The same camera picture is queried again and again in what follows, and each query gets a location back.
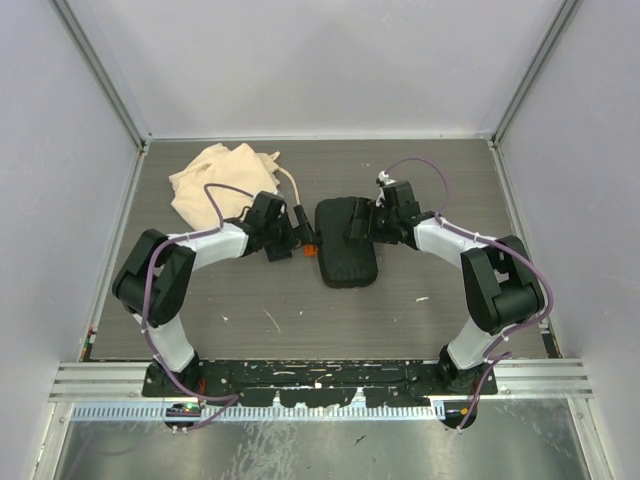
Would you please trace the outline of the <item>black plastic tool case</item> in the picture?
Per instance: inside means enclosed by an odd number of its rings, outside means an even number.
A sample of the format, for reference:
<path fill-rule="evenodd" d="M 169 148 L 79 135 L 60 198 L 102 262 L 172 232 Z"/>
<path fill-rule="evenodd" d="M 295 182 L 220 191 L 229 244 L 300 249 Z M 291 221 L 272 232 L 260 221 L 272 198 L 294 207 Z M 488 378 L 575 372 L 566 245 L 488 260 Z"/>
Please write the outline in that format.
<path fill-rule="evenodd" d="M 378 277 L 373 242 L 350 245 L 345 239 L 353 197 L 325 199 L 315 208 L 319 269 L 324 284 L 333 289 L 363 288 Z"/>

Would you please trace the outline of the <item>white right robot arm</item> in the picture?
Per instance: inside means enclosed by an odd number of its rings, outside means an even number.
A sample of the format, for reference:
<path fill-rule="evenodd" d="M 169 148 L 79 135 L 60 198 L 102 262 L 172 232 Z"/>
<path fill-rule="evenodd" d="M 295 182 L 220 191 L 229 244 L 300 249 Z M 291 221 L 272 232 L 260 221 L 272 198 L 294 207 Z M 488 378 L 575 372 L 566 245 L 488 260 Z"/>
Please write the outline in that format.
<path fill-rule="evenodd" d="M 473 233 L 438 212 L 423 211 L 407 181 L 378 184 L 377 199 L 355 199 L 347 237 L 404 244 L 461 270 L 469 319 L 442 348 L 436 371 L 444 390 L 462 393 L 499 343 L 534 316 L 549 312 L 548 283 L 520 238 Z"/>

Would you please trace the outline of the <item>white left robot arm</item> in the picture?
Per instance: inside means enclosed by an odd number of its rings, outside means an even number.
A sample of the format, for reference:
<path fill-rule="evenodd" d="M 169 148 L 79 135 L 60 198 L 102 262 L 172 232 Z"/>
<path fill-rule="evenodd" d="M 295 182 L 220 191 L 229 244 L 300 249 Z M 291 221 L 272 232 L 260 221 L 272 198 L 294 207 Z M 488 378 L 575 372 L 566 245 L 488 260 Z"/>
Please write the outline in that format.
<path fill-rule="evenodd" d="M 281 197 L 261 192 L 239 216 L 212 229 L 177 235 L 148 229 L 137 240 L 113 280 L 112 294 L 139 323 L 165 385 L 176 395 L 191 395 L 202 382 L 199 356 L 180 318 L 192 274 L 261 250 L 273 262 L 299 247 L 319 245 L 304 208 L 295 206 L 294 214 L 296 226 Z"/>

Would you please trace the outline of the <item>beige cloth bag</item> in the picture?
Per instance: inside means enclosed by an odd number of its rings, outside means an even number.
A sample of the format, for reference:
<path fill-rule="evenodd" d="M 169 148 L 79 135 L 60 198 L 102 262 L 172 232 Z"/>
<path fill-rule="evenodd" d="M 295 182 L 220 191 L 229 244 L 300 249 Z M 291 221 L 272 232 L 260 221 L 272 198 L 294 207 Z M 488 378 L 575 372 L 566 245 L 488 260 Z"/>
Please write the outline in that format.
<path fill-rule="evenodd" d="M 294 177 L 277 160 L 278 151 L 259 153 L 246 143 L 230 149 L 222 143 L 205 148 L 183 170 L 169 176 L 171 207 L 194 231 L 210 230 L 240 218 L 260 192 L 277 194 L 284 175 L 300 195 Z"/>

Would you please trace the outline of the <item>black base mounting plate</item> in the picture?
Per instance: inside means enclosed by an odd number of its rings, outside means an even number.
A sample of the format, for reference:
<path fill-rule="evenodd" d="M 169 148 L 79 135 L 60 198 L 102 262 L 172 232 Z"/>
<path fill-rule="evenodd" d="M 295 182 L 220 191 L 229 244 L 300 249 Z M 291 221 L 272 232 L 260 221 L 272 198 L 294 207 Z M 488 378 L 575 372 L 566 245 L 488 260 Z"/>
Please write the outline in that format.
<path fill-rule="evenodd" d="M 358 394 L 369 408 L 428 406 L 432 396 L 471 396 L 498 392 L 496 381 L 479 387 L 484 369 L 447 387 L 435 363 L 425 360 L 215 360 L 201 361 L 178 378 L 204 396 L 236 395 L 246 407 L 340 407 Z"/>

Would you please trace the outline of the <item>aluminium front rail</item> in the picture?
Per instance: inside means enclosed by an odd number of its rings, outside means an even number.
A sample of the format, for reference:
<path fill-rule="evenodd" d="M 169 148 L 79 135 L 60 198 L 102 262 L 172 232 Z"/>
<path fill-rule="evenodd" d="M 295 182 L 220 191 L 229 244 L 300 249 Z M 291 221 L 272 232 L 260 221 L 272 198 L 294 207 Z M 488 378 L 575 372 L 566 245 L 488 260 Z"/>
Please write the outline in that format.
<path fill-rule="evenodd" d="M 340 404 L 399 397 L 421 403 L 429 399 L 469 399 L 475 393 L 507 398 L 590 398 L 586 370 L 576 359 L 502 360 L 482 367 L 452 387 L 438 379 L 428 360 L 276 361 L 217 360 L 200 366 L 194 392 L 201 396 L 236 395 L 247 405 L 270 405 L 282 395 L 299 401 L 320 392 Z M 149 362 L 66 363 L 59 367 L 52 401 L 115 401 L 180 398 L 174 386 Z"/>

